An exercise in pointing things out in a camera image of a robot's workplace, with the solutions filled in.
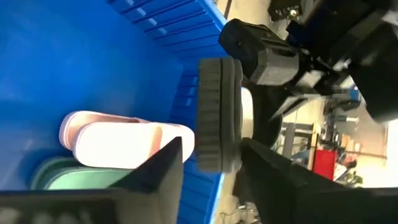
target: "warehouse floor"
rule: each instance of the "warehouse floor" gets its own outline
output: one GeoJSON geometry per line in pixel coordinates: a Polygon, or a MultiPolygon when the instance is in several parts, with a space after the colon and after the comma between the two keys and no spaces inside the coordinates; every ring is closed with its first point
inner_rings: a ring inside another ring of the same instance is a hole
{"type": "MultiPolygon", "coordinates": [[[[217,7],[224,14],[228,0],[218,0],[217,7]]],[[[270,0],[232,0],[227,20],[234,18],[241,19],[253,24],[265,24],[284,38],[287,33],[284,30],[287,21],[272,23],[267,13],[270,0]]],[[[296,112],[284,118],[285,122],[296,123],[322,123],[323,122],[323,100],[313,100],[296,112]]],[[[237,210],[237,198],[232,196],[235,174],[226,174],[221,191],[220,201],[216,209],[216,224],[235,224],[240,220],[251,223],[254,220],[256,211],[237,210]]]]}

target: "blue plastic bin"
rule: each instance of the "blue plastic bin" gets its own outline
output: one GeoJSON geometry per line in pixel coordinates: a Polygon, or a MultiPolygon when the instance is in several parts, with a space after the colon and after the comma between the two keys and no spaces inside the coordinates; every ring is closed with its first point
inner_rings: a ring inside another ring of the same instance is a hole
{"type": "MultiPolygon", "coordinates": [[[[198,60],[225,54],[211,0],[0,1],[0,189],[69,155],[58,142],[75,110],[195,129],[198,60]]],[[[179,223],[210,223],[223,176],[185,163],[179,223]]]]}

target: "black mechanical part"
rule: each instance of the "black mechanical part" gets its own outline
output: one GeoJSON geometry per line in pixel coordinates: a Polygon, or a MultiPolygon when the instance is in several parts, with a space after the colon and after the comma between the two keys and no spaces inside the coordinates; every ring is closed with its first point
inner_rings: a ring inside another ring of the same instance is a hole
{"type": "Polygon", "coordinates": [[[335,48],[334,44],[373,10],[373,6],[363,0],[319,0],[303,24],[296,21],[289,24],[288,40],[290,44],[303,47],[313,56],[321,56],[325,60],[335,48]]]}
{"type": "Polygon", "coordinates": [[[272,21],[294,19],[302,15],[302,11],[302,0],[272,0],[268,7],[268,14],[272,21]]]}
{"type": "Polygon", "coordinates": [[[283,85],[299,69],[295,49],[263,25],[233,19],[221,31],[219,43],[241,61],[244,76],[255,83],[283,85]]]}
{"type": "Polygon", "coordinates": [[[276,143],[280,135],[280,131],[282,129],[282,122],[283,122],[282,115],[278,115],[275,118],[272,118],[270,121],[268,121],[266,125],[264,125],[264,127],[266,128],[263,128],[262,143],[265,146],[272,147],[276,143]]]}
{"type": "Polygon", "coordinates": [[[346,34],[341,36],[333,45],[323,54],[323,58],[331,65],[339,61],[347,60],[370,33],[383,24],[381,17],[384,15],[382,11],[375,11],[368,14],[364,19],[359,21],[346,34]]]}
{"type": "Polygon", "coordinates": [[[240,167],[242,67],[233,58],[200,62],[195,152],[201,170],[231,172],[240,167]]]}
{"type": "Polygon", "coordinates": [[[351,53],[348,72],[378,122],[398,118],[397,57],[397,34],[390,24],[379,26],[351,53]]]}
{"type": "Polygon", "coordinates": [[[348,189],[243,139],[242,171],[262,223],[396,223],[397,189],[348,189]]]}

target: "white slipper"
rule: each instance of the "white slipper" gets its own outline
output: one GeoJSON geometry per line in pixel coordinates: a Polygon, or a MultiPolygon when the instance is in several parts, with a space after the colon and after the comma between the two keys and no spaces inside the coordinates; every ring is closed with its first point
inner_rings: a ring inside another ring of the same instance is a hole
{"type": "Polygon", "coordinates": [[[94,122],[123,122],[123,123],[143,123],[147,122],[139,118],[129,118],[112,114],[104,114],[94,111],[74,111],[68,114],[62,121],[59,140],[63,147],[72,150],[73,142],[77,132],[86,124],[94,122]]]}
{"type": "MultiPolygon", "coordinates": [[[[68,114],[62,121],[59,140],[61,144],[69,149],[75,150],[75,140],[79,130],[87,124],[95,122],[112,123],[151,123],[140,118],[130,118],[112,114],[104,114],[94,111],[75,111],[68,114]]],[[[176,137],[182,137],[183,162],[185,162],[193,152],[195,147],[195,134],[193,131],[181,124],[155,123],[162,128],[162,139],[160,149],[166,146],[176,137]]]]}
{"type": "Polygon", "coordinates": [[[160,148],[157,123],[95,122],[82,127],[73,155],[90,167],[136,169],[160,148]]]}

